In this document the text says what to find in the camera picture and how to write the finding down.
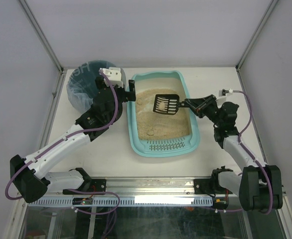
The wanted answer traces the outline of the black litter scoop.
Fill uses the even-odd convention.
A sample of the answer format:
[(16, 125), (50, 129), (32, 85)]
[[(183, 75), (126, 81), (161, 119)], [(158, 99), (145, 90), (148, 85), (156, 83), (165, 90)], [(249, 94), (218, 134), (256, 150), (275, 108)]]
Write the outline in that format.
[(152, 111), (161, 115), (175, 115), (179, 108), (184, 108), (185, 103), (179, 101), (177, 94), (156, 94)]

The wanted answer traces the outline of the teal litter box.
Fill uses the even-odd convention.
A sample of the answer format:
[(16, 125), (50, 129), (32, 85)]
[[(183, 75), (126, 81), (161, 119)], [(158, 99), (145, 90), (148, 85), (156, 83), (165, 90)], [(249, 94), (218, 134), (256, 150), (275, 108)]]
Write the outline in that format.
[[(153, 71), (135, 74), (136, 96), (138, 93), (151, 89), (170, 89), (179, 95), (180, 100), (190, 98), (183, 75), (179, 71)], [(194, 151), (200, 143), (200, 133), (195, 115), (185, 109), (189, 116), (191, 133), (187, 136), (165, 140), (141, 140), (138, 136), (136, 121), (136, 102), (127, 104), (128, 129), (133, 150), (144, 157), (171, 157)]]

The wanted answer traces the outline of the beige litter clump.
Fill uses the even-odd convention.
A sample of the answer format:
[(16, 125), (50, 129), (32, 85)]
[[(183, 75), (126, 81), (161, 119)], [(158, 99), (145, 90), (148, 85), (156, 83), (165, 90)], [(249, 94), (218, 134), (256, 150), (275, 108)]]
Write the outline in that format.
[(159, 102), (156, 104), (156, 109), (160, 112), (167, 111), (167, 102)]

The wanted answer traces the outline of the translucent blue bin liner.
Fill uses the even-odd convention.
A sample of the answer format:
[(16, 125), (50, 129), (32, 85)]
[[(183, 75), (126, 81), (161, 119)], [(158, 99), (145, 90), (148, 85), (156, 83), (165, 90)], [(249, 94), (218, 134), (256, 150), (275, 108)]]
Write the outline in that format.
[(100, 76), (101, 68), (109, 69), (115, 65), (109, 61), (94, 60), (85, 62), (76, 68), (67, 83), (67, 95), (71, 105), (81, 114), (86, 112), (93, 98), (98, 95), (95, 79)]

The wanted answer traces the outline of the black trash bin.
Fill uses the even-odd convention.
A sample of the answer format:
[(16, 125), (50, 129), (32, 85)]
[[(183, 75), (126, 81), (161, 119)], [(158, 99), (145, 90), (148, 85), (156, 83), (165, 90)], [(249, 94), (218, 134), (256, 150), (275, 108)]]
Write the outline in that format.
[[(122, 70), (121, 72), (123, 80), (125, 74)], [(105, 130), (121, 116), (121, 105), (118, 103), (115, 92), (115, 87), (118, 86), (114, 87), (110, 84), (107, 87), (104, 82), (104, 77), (101, 75), (95, 79), (95, 82), (99, 90), (98, 95), (93, 98), (93, 103), (90, 108), (76, 120), (76, 124), (85, 133)]]

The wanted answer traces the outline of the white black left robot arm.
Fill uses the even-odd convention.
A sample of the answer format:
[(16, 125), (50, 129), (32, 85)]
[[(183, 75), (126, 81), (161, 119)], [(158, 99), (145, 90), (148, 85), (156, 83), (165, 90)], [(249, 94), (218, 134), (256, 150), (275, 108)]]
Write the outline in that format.
[(90, 193), (92, 179), (83, 168), (66, 172), (51, 169), (76, 149), (89, 144), (107, 131), (122, 115), (123, 103), (136, 100), (135, 82), (129, 80), (129, 89), (96, 78), (97, 96), (90, 108), (57, 140), (26, 157), (15, 155), (10, 160), (10, 181), (20, 198), (32, 203), (48, 192)]

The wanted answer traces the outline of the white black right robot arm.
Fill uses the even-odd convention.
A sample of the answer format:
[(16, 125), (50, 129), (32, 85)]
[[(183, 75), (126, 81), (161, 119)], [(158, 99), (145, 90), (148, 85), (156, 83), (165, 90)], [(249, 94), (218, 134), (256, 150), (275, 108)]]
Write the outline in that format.
[(281, 171), (276, 165), (261, 162), (245, 145), (236, 127), (239, 105), (224, 102), (220, 107), (214, 95), (185, 99), (182, 105), (197, 117), (213, 122), (214, 139), (241, 169), (237, 175), (229, 169), (216, 169), (212, 173), (215, 184), (238, 196), (245, 211), (269, 214), (283, 206)]

